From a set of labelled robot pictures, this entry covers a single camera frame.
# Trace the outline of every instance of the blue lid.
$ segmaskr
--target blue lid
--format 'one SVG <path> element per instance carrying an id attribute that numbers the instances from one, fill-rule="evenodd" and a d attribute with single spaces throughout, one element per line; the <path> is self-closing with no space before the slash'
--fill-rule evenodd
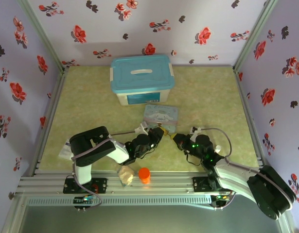
<path id="1" fill-rule="evenodd" d="M 111 70 L 111 89 L 116 94 L 166 90 L 175 85 L 172 65 L 166 55 L 114 59 Z"/>

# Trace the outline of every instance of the black mounting bracket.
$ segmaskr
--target black mounting bracket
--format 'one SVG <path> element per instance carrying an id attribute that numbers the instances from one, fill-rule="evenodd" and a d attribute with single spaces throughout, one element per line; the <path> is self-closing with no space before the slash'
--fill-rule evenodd
<path id="1" fill-rule="evenodd" d="M 213 188 L 210 186 L 209 178 L 207 176 L 193 177 L 193 191 L 195 193 L 213 191 Z"/>
<path id="2" fill-rule="evenodd" d="M 107 179 L 92 178 L 90 182 L 83 185 L 84 188 L 98 194 L 106 193 Z M 74 178 L 66 178 L 64 183 L 64 194 L 87 194 L 88 192 L 79 187 Z"/>

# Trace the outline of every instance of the purple wall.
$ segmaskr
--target purple wall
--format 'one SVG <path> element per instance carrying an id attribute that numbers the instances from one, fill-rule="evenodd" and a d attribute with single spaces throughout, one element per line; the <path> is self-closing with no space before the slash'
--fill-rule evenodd
<path id="1" fill-rule="evenodd" d="M 40 118 L 50 101 L 47 94 L 58 74 L 16 1 L 0 1 L 0 232 L 34 155 Z"/>
<path id="2" fill-rule="evenodd" d="M 240 69 L 265 158 L 297 195 L 299 230 L 299 0 L 281 0 Z"/>

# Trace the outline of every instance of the floral wallpaper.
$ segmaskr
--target floral wallpaper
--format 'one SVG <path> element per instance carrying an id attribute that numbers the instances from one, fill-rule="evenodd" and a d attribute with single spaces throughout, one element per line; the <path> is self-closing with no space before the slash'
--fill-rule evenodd
<path id="1" fill-rule="evenodd" d="M 152 54 L 166 54 L 176 65 L 234 65 L 265 4 L 265 0 L 27 1 L 64 67 L 110 65 L 113 58 Z"/>
<path id="2" fill-rule="evenodd" d="M 58 74 L 17 2 L 0 1 L 0 232 L 46 124 Z"/>
<path id="3" fill-rule="evenodd" d="M 299 0 L 277 3 L 238 77 L 264 157 L 297 196 L 299 232 Z"/>

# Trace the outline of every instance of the metal rail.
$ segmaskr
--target metal rail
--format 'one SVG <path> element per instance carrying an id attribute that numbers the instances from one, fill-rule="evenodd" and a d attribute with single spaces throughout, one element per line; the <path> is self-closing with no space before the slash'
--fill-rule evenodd
<path id="1" fill-rule="evenodd" d="M 22 177 L 17 195 L 25 196 L 80 196 L 63 194 L 66 177 L 70 173 L 40 173 L 33 177 Z M 207 176 L 199 172 L 152 172 L 150 184 L 142 184 L 135 176 L 130 186 L 123 187 L 116 172 L 93 173 L 93 178 L 107 178 L 107 189 L 103 196 L 146 196 L 146 195 L 228 195 L 230 192 L 193 191 L 193 177 Z"/>

